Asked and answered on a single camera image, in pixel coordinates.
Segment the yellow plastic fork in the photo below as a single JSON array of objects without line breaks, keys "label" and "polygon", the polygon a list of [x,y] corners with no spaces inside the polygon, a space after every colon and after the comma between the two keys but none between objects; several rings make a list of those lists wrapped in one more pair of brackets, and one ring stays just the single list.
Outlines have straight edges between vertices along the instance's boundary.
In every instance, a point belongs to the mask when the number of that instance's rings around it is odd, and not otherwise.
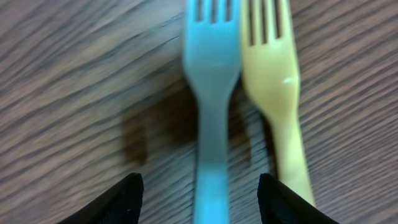
[{"label": "yellow plastic fork", "polygon": [[315,205],[299,123],[300,69],[288,0],[241,1],[243,85],[269,122],[279,180]]}]

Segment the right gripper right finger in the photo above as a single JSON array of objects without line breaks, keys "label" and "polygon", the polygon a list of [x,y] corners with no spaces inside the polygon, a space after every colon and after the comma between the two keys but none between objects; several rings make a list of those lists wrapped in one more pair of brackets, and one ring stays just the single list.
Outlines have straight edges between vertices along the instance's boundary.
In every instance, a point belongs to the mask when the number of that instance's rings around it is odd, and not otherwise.
[{"label": "right gripper right finger", "polygon": [[263,224],[338,224],[268,173],[260,176],[257,198]]}]

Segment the light blue plastic fork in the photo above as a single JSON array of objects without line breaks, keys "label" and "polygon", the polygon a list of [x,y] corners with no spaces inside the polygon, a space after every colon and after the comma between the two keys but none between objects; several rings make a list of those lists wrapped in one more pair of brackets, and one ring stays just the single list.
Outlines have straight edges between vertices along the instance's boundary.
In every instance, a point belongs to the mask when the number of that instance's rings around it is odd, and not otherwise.
[{"label": "light blue plastic fork", "polygon": [[198,105],[194,224],[229,223],[228,106],[241,71],[239,1],[187,1],[183,69]]}]

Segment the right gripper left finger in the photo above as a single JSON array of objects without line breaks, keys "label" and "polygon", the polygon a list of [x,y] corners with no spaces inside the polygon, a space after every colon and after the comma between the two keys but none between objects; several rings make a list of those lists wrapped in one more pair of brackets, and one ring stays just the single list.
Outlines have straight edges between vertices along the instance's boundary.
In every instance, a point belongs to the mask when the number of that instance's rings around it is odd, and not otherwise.
[{"label": "right gripper left finger", "polygon": [[138,224],[143,193],[142,175],[130,173],[60,224]]}]

